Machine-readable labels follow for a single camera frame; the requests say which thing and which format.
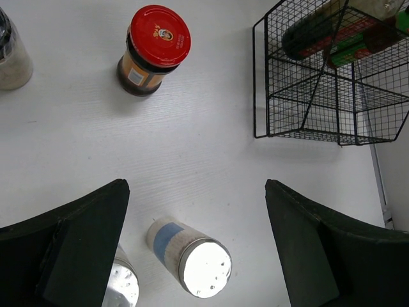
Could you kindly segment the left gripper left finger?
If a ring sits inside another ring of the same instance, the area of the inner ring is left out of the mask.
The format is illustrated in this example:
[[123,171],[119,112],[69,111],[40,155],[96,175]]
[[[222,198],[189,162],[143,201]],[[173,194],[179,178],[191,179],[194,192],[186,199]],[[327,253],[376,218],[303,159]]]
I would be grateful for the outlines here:
[[116,179],[1,228],[1,306],[101,306],[130,188]]

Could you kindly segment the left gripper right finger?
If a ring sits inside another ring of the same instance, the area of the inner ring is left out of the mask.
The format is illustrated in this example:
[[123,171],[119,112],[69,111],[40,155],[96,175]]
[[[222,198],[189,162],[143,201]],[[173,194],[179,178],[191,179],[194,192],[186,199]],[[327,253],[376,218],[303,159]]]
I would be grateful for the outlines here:
[[316,203],[278,180],[268,216],[292,306],[407,306],[408,233]]

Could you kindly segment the silver lid shaker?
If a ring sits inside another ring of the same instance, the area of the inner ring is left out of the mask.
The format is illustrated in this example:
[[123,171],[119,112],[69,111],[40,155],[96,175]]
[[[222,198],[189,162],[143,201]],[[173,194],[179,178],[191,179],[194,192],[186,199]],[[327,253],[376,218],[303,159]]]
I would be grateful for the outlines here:
[[127,254],[118,244],[102,307],[136,307],[139,281]]
[[172,217],[155,220],[146,243],[182,288],[196,298],[217,295],[231,277],[233,261],[227,248]]

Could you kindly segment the black cap shaker back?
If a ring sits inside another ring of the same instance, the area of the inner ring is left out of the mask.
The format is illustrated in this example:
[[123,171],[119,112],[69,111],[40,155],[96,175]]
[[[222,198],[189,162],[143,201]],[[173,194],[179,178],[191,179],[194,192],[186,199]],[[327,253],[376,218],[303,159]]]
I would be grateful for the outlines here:
[[1,91],[23,87],[33,74],[33,62],[17,28],[1,9]]

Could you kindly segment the yellow cap green label bottle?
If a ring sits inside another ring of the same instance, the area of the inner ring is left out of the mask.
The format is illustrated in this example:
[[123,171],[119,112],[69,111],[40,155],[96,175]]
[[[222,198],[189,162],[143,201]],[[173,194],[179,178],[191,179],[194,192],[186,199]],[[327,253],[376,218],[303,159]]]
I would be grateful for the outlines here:
[[337,69],[397,44],[408,36],[408,7],[363,32],[323,50],[326,66]]

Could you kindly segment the tall black cap sauce bottle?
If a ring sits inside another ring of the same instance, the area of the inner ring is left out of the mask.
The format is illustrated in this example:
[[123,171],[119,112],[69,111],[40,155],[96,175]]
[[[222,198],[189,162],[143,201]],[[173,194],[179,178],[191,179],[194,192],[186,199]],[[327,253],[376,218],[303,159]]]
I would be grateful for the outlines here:
[[403,4],[403,1],[329,1],[284,32],[282,49],[295,61],[306,59],[362,33],[377,20],[394,16]]

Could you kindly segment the red lid sauce jar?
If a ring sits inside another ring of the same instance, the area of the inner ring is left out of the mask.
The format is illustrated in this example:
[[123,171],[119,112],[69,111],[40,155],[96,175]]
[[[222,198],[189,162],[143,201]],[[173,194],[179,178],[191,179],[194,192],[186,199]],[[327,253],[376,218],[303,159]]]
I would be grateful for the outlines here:
[[190,48],[190,31],[176,12],[158,4],[144,6],[128,26],[126,51],[116,68],[118,81],[132,95],[151,95],[180,66]]

